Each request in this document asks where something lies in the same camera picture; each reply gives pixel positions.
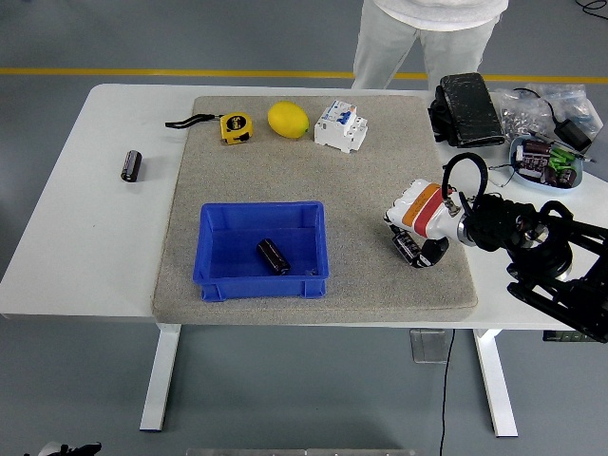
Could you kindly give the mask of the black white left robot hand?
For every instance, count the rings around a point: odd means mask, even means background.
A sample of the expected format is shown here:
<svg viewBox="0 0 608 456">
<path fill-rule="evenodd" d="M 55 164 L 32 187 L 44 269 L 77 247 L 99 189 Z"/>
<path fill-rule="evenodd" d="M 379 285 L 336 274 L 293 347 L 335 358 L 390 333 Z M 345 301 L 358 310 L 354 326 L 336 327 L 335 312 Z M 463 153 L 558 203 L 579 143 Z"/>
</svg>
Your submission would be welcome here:
<svg viewBox="0 0 608 456">
<path fill-rule="evenodd" d="M 38 456 L 94 456 L 102 450 L 102 447 L 100 442 L 82 446 L 49 442 L 38 452 Z"/>
</svg>

